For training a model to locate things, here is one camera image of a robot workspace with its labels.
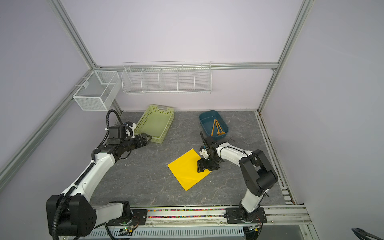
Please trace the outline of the yellow paper napkin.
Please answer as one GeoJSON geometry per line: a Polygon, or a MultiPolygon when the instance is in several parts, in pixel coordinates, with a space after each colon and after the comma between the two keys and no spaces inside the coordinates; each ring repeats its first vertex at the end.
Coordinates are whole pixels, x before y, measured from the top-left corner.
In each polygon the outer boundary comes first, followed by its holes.
{"type": "Polygon", "coordinates": [[[198,160],[200,159],[198,153],[191,149],[168,164],[168,168],[185,191],[188,191],[211,173],[209,170],[198,173],[198,160]]]}

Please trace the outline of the orange plastic spoon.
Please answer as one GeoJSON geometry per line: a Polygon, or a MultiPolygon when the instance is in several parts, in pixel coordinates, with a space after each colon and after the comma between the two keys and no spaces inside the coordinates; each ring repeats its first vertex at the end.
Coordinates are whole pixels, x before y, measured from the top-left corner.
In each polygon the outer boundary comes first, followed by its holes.
{"type": "Polygon", "coordinates": [[[222,135],[226,134],[226,132],[223,131],[221,125],[220,125],[220,129],[221,129],[221,131],[222,131],[222,135]]]}

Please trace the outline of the orange plastic fork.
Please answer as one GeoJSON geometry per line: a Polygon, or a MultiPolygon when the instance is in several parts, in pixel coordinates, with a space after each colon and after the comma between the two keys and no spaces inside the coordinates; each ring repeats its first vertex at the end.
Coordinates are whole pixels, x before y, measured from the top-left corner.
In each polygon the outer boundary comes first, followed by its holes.
{"type": "Polygon", "coordinates": [[[217,128],[217,135],[221,136],[222,135],[222,131],[220,129],[220,125],[219,125],[218,120],[215,120],[215,124],[216,124],[216,128],[217,128]]]}

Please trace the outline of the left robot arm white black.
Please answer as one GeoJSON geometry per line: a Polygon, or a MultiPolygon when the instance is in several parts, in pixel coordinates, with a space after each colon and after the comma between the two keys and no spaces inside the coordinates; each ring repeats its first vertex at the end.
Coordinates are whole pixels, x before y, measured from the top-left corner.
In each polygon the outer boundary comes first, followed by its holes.
{"type": "Polygon", "coordinates": [[[59,195],[52,195],[46,202],[49,233],[54,240],[73,237],[75,240],[89,235],[93,229],[120,219],[129,225],[134,214],[128,201],[114,201],[102,206],[90,204],[92,195],[108,170],[118,161],[129,156],[135,149],[149,144],[152,136],[136,134],[136,125],[117,118],[118,125],[110,125],[109,110],[106,114],[106,134],[92,151],[89,165],[80,176],[59,195]]]}

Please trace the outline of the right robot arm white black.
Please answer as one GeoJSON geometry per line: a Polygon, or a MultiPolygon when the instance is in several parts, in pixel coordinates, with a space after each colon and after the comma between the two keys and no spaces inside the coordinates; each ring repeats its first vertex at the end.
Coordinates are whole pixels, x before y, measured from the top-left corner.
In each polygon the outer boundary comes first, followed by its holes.
{"type": "Polygon", "coordinates": [[[197,161],[197,172],[215,171],[220,163],[229,161],[241,169],[247,191],[238,207],[226,208],[225,218],[229,224],[259,224],[267,222],[261,201],[278,182],[279,177],[262,150],[247,151],[227,142],[218,143],[213,137],[204,137],[200,132],[203,146],[202,158],[197,161]]]}

